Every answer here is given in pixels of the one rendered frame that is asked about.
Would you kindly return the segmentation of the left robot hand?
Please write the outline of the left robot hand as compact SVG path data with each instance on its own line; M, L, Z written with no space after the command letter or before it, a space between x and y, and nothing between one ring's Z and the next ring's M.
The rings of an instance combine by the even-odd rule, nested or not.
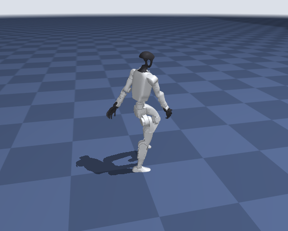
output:
M116 105L117 105L117 102L115 102L114 103L114 105L113 105L113 107L111 107L110 109L109 109L109 111L106 113L106 116L110 119L112 119L112 115L113 115L113 113L114 113L114 116L115 116L115 111L116 111L116 109L118 108L118 107L116 107Z

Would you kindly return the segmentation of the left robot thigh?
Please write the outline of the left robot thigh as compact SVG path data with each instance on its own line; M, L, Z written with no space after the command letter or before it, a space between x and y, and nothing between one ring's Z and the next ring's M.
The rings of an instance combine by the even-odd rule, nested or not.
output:
M148 104L144 104L144 106L147 108L147 115L152 116L152 121L154 123L160 122L161 118L160 118L158 112Z

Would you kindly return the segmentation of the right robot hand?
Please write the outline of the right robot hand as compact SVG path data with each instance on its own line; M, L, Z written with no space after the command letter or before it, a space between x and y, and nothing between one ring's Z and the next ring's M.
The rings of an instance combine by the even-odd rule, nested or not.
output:
M172 114L172 109L169 108L169 109L166 111L166 109L163 108L163 110L166 112L166 115L167 115L166 119L168 119L168 118L171 116L171 114Z

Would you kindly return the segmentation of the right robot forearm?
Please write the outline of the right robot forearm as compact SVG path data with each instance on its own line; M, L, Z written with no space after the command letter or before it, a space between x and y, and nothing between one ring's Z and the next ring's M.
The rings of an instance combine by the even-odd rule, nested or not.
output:
M159 103L161 104L161 107L166 109L166 111L169 109L169 106L167 105L165 98L164 98L164 93L161 92L159 94L159 98L158 98Z

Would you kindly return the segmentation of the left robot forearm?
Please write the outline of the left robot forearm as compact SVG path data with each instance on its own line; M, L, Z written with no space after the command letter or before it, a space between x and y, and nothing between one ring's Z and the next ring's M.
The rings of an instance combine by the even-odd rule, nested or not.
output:
M124 88L123 88L124 89ZM121 103L123 102L125 96L127 95L126 92L124 92L124 90L122 89L122 91L120 92L121 94L119 95L119 97L117 98L117 105L116 107L120 107Z

